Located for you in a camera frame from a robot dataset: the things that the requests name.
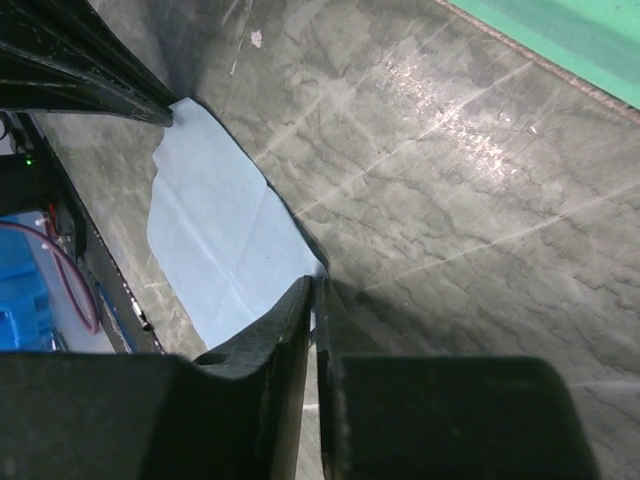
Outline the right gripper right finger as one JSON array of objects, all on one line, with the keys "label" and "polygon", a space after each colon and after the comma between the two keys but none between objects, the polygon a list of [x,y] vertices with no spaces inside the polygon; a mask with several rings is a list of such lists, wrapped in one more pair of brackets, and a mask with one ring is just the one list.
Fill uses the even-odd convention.
[{"label": "right gripper right finger", "polygon": [[396,355],[315,285],[321,458],[328,479],[596,479],[568,388],[522,356]]}]

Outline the grey felt glasses case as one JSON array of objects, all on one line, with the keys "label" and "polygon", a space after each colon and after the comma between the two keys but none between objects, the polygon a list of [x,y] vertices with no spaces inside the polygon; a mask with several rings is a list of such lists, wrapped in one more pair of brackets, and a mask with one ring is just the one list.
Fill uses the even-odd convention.
[{"label": "grey felt glasses case", "polygon": [[623,118],[639,122],[637,1],[443,1]]}]

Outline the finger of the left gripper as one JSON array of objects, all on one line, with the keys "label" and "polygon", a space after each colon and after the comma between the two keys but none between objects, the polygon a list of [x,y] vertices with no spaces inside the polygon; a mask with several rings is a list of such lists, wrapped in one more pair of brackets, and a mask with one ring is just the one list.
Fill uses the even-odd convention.
[{"label": "finger of the left gripper", "polygon": [[173,93],[87,1],[1,3],[1,109],[173,122]]}]

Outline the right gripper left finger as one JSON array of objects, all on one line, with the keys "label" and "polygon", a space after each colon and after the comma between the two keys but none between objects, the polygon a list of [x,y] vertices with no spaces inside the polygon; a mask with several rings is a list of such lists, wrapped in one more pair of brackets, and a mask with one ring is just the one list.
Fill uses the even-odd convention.
[{"label": "right gripper left finger", "polygon": [[1,358],[5,479],[291,479],[311,281],[188,360],[161,354]]}]

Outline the light blue cleaning cloth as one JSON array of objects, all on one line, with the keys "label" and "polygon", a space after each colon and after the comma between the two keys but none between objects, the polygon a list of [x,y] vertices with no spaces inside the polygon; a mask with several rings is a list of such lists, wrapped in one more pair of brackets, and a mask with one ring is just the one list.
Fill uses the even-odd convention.
[{"label": "light blue cleaning cloth", "polygon": [[152,155],[147,240],[205,346],[271,310],[327,266],[281,197],[222,124],[185,98]]}]

